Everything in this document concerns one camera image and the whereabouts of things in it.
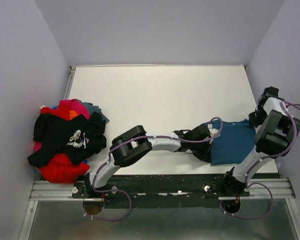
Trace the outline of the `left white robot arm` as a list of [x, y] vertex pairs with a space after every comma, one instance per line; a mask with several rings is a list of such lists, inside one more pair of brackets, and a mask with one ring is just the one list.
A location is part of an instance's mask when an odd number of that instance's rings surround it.
[[137, 125], [113, 139], [103, 163], [86, 174], [83, 191], [91, 198], [97, 197], [119, 169], [135, 164], [151, 151], [191, 154], [209, 163], [213, 141], [219, 136], [218, 129], [205, 123], [192, 130], [175, 130], [164, 135], [147, 133], [142, 125]]

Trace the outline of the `teal blue t shirt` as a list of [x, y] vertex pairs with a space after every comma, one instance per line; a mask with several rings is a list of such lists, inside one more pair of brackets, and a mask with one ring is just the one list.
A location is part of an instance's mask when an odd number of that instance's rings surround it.
[[240, 164], [255, 146], [256, 130], [249, 121], [223, 122], [219, 137], [214, 138], [211, 148], [212, 166]]

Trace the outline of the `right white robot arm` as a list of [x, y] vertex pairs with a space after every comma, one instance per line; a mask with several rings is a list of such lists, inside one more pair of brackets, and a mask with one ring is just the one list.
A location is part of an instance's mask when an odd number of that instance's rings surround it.
[[252, 176], [270, 160], [285, 156], [300, 132], [300, 119], [292, 116], [288, 102], [273, 86], [263, 90], [248, 120], [251, 127], [258, 128], [254, 147], [239, 165], [225, 173], [220, 191], [226, 196], [247, 191]]

